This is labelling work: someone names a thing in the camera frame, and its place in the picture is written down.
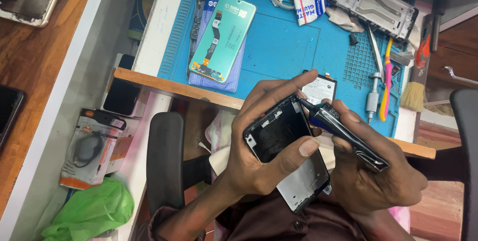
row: black glue tube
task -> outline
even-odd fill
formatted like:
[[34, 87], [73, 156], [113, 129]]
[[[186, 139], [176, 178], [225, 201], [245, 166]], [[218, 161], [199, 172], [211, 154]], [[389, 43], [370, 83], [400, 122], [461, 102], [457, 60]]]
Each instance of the black glue tube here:
[[355, 154], [374, 169], [383, 171], [390, 166], [385, 159], [372, 150], [365, 142], [345, 128], [342, 122], [340, 122], [340, 115], [332, 105], [327, 102], [313, 105], [302, 98], [300, 102], [309, 110], [309, 123], [311, 125], [325, 129], [329, 133], [348, 141], [352, 145]]

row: screwdriver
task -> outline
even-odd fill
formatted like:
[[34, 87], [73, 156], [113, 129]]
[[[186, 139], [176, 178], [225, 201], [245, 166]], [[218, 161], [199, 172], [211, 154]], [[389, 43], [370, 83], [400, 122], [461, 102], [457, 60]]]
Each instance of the screwdriver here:
[[367, 95], [367, 103], [365, 105], [365, 111], [367, 112], [368, 124], [372, 121], [373, 114], [377, 112], [377, 106], [379, 104], [379, 92], [377, 91], [377, 86], [379, 84], [379, 79], [382, 78], [380, 72], [372, 73], [370, 76], [373, 79], [372, 91]]

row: mechanic master glue tube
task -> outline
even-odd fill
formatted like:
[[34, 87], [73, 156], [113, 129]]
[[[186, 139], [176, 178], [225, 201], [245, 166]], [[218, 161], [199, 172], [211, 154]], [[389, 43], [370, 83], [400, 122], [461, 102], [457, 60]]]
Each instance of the mechanic master glue tube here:
[[307, 24], [326, 12], [327, 0], [294, 0], [299, 25]]

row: shirt button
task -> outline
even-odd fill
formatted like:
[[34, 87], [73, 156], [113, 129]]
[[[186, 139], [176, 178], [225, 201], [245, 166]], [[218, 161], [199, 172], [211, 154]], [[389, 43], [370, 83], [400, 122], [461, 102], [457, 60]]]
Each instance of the shirt button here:
[[302, 230], [302, 223], [296, 221], [296, 222], [294, 223], [294, 228], [295, 228], [297, 231]]

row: blue silicone repair mat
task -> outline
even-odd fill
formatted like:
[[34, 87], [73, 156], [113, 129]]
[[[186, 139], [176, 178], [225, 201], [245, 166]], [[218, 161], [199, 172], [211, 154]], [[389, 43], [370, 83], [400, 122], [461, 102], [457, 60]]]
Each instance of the blue silicone repair mat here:
[[[248, 31], [238, 90], [231, 93], [205, 89], [245, 99], [260, 80], [290, 79], [304, 69], [315, 67], [319, 74], [329, 73], [338, 81], [336, 98], [342, 99], [365, 120], [365, 101], [372, 86], [369, 76], [378, 71], [366, 31], [355, 33], [359, 43], [351, 46], [350, 32], [330, 22], [325, 14], [307, 25], [299, 26], [295, 11], [274, 7], [270, 0], [245, 1], [257, 6], [257, 12]], [[195, 0], [181, 1], [158, 72], [159, 78], [188, 84], [186, 68], [194, 3]], [[381, 54], [385, 55], [385, 34], [376, 31], [375, 37]], [[401, 51], [396, 47], [392, 47], [392, 50]], [[371, 124], [385, 136], [393, 137], [395, 134], [402, 81], [403, 70], [400, 70], [392, 79], [387, 120], [381, 122], [376, 114]], [[379, 101], [384, 87], [380, 85]]]

